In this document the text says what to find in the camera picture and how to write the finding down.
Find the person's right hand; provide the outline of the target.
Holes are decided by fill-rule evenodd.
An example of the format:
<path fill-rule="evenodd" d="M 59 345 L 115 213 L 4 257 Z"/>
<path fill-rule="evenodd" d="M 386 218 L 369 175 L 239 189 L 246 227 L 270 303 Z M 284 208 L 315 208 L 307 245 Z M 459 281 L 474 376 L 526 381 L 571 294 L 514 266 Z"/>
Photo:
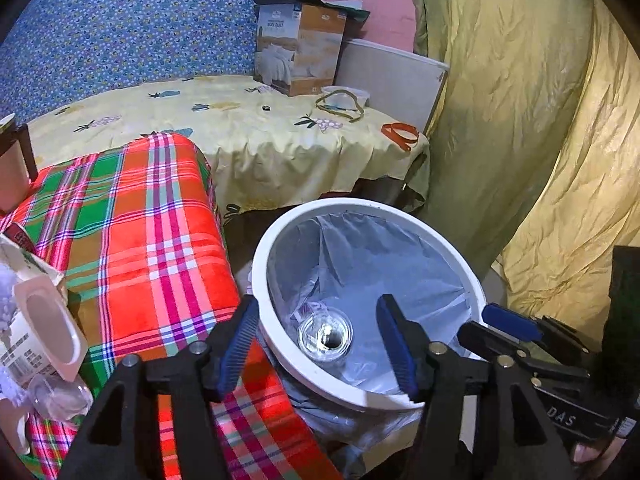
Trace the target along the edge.
<path fill-rule="evenodd" d="M 625 443 L 626 440 L 620 437 L 592 443 L 577 443 L 572 451 L 572 462 L 574 464 L 592 463 L 608 468 Z"/>

